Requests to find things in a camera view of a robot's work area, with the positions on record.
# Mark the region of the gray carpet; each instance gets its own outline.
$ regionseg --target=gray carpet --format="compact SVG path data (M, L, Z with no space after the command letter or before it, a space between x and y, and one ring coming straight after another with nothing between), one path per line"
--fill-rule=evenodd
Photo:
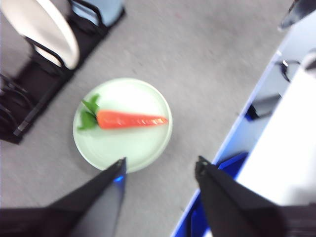
M66 14L66 1L54 3ZM290 0L127 0L127 17L102 42L17 146L1 142L1 206L42 206L99 171L77 151L81 98L134 77L167 99L174 129L165 152L129 174L117 237L169 236L197 188L198 155L212 160L284 37ZM29 49L1 16L1 70L14 76Z

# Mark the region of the round plate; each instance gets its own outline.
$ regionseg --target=round plate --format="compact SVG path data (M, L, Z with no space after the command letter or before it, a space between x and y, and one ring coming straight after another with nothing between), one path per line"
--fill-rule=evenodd
M167 146L172 132L172 115L162 94L150 84L137 79L113 79L99 85L84 98L99 94L101 109L128 113L161 115L168 124L154 127L136 127L78 131L81 125L80 103L74 118L73 134L81 155L94 167L104 170L118 159L127 157L127 172L140 170L157 159Z

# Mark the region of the plate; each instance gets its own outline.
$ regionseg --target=plate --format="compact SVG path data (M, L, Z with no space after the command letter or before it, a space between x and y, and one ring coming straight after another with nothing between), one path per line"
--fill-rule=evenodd
M1 11L14 29L57 53L69 69L79 61L77 40L67 21L49 0L1 0ZM60 66L51 54L36 47L43 57Z
M166 148L172 132L172 115L163 95L152 85L131 78L113 79L99 85L84 98L99 94L101 109L127 113L161 115L168 124L104 130L100 127L78 131L81 126L80 103L73 123L75 144L81 155L97 169L104 170L126 157L127 172L140 170L157 159Z

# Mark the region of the toy carrot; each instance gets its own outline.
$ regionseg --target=toy carrot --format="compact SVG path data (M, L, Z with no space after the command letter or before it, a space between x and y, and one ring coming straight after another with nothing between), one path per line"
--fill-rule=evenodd
M99 110L96 100L99 95L94 95L89 102L82 101L89 111L81 112L82 127L79 130L93 128L99 125L102 129L116 129L128 127L157 126L168 123L162 116L131 114L113 110Z

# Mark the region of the green leaves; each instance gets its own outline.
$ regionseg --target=green leaves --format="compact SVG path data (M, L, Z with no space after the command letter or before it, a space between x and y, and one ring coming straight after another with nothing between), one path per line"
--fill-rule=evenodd
M95 119L95 116L88 111L81 111L81 127L78 127L78 130L86 130L90 128L94 128L98 122Z
M81 127L78 127L78 130L91 129L98 124L96 120L96 112L99 109L99 106L96 104L96 101L99 97L99 94L95 94L89 101L82 100L82 103L87 109L82 110L80 113Z
M96 115L96 112L99 108L99 106L96 104L96 101L98 100L98 98L100 97L99 94L95 94L91 97L91 99L89 100L89 102L82 100L82 103L87 107L88 110L90 110L91 113L93 113L94 115Z

